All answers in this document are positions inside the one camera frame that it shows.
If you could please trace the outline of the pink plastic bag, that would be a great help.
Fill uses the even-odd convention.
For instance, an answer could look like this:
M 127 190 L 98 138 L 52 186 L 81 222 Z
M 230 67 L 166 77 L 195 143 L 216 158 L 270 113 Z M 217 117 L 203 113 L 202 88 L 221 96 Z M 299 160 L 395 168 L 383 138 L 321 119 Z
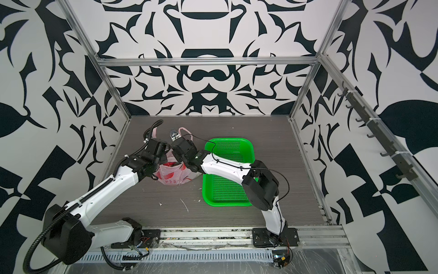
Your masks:
M 153 175 L 154 179 L 166 186 L 178 186 L 186 184 L 201 175 L 200 172 L 191 171 L 182 161 L 178 161 L 172 152 L 173 150 L 170 148 L 166 153 L 167 162 L 158 167 Z

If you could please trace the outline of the green plastic basket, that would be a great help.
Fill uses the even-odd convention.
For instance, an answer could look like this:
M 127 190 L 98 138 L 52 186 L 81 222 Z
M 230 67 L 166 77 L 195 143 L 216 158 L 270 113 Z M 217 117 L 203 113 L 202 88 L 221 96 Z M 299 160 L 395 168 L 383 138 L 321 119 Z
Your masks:
M 254 163 L 253 144 L 245 138 L 213 138 L 206 142 L 205 150 L 215 158 L 241 163 L 245 168 Z M 240 183 L 230 173 L 205 174 L 202 194 L 206 204 L 212 207 L 250 207 L 252 204 Z

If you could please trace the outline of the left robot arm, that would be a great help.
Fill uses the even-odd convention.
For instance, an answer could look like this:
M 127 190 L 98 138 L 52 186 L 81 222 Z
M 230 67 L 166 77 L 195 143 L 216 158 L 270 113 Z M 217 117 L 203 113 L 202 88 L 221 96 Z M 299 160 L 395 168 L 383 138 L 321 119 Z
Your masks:
M 140 245 L 141 225 L 131 218 L 93 225 L 93 220 L 117 197 L 144 178 L 153 177 L 166 162 L 167 144 L 151 139 L 137 153 L 123 158 L 113 174 L 88 193 L 63 207 L 46 211 L 41 244 L 65 264 L 73 264 L 89 250 L 121 243 Z

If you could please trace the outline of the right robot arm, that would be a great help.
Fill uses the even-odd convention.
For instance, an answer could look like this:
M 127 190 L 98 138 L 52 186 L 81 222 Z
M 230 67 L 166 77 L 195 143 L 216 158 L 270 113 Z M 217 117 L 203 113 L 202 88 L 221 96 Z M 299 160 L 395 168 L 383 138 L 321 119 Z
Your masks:
M 199 150 L 192 140 L 184 137 L 174 137 L 171 149 L 175 158 L 191 171 L 219 176 L 241 185 L 251 205 L 262 212 L 268 235 L 280 239 L 287 221 L 279 205 L 282 198 L 274 170 L 261 161 L 240 163 L 219 157 L 211 151 Z

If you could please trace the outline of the small circuit board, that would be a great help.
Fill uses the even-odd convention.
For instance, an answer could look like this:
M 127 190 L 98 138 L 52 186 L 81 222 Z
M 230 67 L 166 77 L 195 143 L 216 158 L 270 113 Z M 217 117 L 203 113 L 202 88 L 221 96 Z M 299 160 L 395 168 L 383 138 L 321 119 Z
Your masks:
M 291 249 L 287 250 L 274 250 L 273 255 L 273 266 L 277 268 L 284 268 L 293 260 L 293 252 Z

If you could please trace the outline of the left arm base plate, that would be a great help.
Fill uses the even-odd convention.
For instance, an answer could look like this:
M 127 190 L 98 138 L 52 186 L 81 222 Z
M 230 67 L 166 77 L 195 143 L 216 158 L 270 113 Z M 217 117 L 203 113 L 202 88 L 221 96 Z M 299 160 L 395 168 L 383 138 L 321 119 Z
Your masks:
M 160 242 L 160 229 L 143 229 L 141 232 L 135 231 L 133 235 L 122 243 L 111 244 L 112 249 L 131 248 L 136 246 L 137 248 L 152 248 Z

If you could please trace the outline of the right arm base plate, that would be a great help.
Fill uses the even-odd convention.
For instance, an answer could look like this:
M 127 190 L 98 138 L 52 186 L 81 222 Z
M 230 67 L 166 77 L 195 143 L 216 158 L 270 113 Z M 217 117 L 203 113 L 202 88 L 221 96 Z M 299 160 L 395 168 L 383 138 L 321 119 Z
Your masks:
M 297 229 L 289 227 L 285 227 L 280 235 L 269 232 L 266 228 L 253 228 L 252 240 L 256 248 L 297 247 L 300 242 Z

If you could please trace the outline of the black wall hook rail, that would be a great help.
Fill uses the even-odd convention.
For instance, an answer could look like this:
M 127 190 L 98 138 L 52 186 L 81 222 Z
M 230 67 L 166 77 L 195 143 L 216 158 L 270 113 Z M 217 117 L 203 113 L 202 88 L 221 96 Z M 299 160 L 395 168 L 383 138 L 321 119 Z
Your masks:
M 402 149 L 401 145 L 396 144 L 395 137 L 392 136 L 383 120 L 374 113 L 357 90 L 349 90 L 344 86 L 344 83 L 342 83 L 342 89 L 342 93 L 338 96 L 345 97 L 349 102 L 346 107 L 355 110 L 359 115 L 356 121 L 363 123 L 371 131 L 371 134 L 367 134 L 367 138 L 375 138 L 383 147 L 384 152 L 380 155 L 390 157 L 398 167 L 401 174 L 396 174 L 396 177 L 409 181 L 417 179 L 419 176 L 414 170 L 414 165 L 408 160 L 409 152 Z

